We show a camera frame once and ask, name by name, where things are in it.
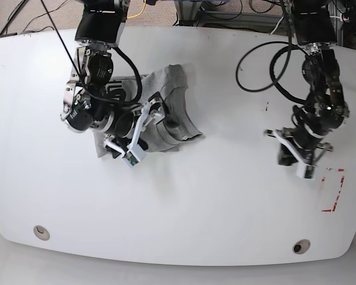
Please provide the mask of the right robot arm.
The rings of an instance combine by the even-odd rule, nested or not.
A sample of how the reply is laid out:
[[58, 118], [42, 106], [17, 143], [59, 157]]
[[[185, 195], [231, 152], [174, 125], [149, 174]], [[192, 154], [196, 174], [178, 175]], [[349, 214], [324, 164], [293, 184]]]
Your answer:
[[[135, 64], [119, 49], [128, 19], [129, 1], [83, 1], [84, 11], [75, 41], [81, 44], [71, 58], [72, 74], [66, 84], [61, 119], [74, 132], [88, 129], [103, 135], [105, 151], [130, 167], [145, 156], [147, 144], [140, 134], [167, 117], [168, 108], [159, 92], [142, 101], [142, 81]], [[115, 52], [135, 74], [136, 94], [130, 99], [109, 85]]]

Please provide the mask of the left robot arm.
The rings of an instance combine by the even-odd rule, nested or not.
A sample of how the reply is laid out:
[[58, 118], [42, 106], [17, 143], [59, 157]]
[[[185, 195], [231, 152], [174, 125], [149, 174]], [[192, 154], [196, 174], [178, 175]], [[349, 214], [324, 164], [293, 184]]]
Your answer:
[[[331, 150], [322, 143], [328, 133], [338, 129], [349, 117], [348, 105], [340, 82], [340, 69], [332, 45], [336, 34], [327, 10], [327, 1], [281, 1], [282, 14], [288, 27], [288, 42], [272, 58], [269, 65], [271, 86], [293, 102], [293, 128], [283, 128], [279, 134], [288, 142], [282, 144], [278, 164], [290, 166], [303, 160], [316, 162], [315, 150]], [[299, 50], [304, 55], [303, 78], [310, 86], [305, 99], [290, 94], [275, 75], [275, 64], [281, 55], [290, 56]]]

